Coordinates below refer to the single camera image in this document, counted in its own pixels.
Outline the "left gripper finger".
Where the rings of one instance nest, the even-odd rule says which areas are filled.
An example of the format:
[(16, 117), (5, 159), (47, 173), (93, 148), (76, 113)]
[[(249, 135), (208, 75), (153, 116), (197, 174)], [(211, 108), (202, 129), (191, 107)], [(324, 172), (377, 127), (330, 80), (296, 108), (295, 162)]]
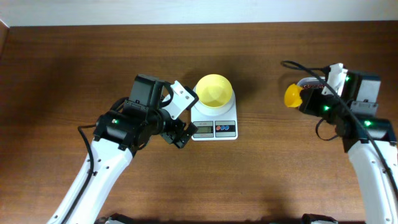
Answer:
[(188, 127), (186, 128), (186, 130), (185, 130), (185, 135), (186, 135), (188, 138), (190, 138), (190, 137), (192, 137), (197, 131), (198, 131), (198, 128), (197, 128), (193, 123), (190, 123), (190, 124), (188, 125)]
[(190, 140), (190, 134), (187, 131), (183, 131), (180, 134), (177, 134), (173, 144), (179, 148), (182, 149), (185, 147), (185, 145), (187, 144), (187, 142)]

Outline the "red beans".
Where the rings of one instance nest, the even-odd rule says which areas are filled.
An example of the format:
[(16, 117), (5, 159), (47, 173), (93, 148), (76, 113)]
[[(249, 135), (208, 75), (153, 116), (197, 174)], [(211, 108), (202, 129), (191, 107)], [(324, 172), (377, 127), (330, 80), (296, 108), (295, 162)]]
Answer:
[(314, 89), (323, 89), (324, 88), (324, 85), (322, 85), (322, 84), (306, 84), (306, 85), (303, 85), (302, 86), (302, 88), (304, 89), (304, 90), (306, 90), (306, 89), (312, 89), (312, 88), (314, 88)]

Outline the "yellow measuring scoop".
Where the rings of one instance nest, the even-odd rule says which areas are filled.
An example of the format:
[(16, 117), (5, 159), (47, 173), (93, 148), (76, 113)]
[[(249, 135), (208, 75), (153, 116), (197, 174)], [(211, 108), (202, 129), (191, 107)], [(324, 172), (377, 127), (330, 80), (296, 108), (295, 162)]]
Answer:
[(288, 108), (297, 108), (302, 104), (302, 98), (300, 96), (303, 88), (296, 84), (291, 84), (285, 91), (284, 104)]

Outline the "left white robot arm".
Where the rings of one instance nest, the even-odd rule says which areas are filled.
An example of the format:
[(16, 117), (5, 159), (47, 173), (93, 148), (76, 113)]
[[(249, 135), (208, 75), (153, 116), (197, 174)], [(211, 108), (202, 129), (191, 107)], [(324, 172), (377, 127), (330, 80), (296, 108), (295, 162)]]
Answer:
[(87, 149), (85, 161), (49, 223), (94, 223), (113, 185), (151, 137), (185, 147), (198, 128), (179, 119), (199, 100), (178, 81), (139, 74), (131, 93), (115, 102), (92, 125), (93, 140), (78, 127)]

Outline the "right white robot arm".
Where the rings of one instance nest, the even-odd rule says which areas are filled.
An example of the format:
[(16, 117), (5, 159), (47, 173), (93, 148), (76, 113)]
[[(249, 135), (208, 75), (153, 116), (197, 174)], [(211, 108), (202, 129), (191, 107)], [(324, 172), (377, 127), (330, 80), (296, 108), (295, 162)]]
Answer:
[(397, 223), (397, 138), (376, 117), (381, 79), (371, 73), (329, 71), (288, 87), (285, 105), (335, 126), (361, 191), (366, 223)]

